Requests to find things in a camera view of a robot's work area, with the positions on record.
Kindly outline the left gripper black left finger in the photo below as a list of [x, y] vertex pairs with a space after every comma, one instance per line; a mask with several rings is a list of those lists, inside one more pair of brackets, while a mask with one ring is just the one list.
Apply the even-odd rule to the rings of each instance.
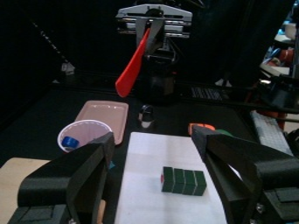
[[97, 224], [113, 151], [107, 133], [33, 171], [20, 184], [7, 224]]

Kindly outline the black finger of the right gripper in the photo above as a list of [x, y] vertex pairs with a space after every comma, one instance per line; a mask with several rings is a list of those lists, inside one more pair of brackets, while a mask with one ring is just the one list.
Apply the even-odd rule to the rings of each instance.
[[142, 40], [146, 35], [147, 31], [147, 25], [148, 25], [148, 19], [147, 18], [139, 18], [135, 21], [135, 35], [136, 35], [136, 43], [140, 44]]
[[150, 34], [146, 45], [146, 53], [152, 54], [155, 50], [162, 46], [162, 30], [164, 28], [163, 20], [154, 20], [150, 27]]

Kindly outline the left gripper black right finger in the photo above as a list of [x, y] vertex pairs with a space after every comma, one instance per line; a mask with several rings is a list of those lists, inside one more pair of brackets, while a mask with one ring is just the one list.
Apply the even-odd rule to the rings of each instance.
[[299, 158], [195, 126], [191, 140], [206, 164], [228, 224], [299, 224]]

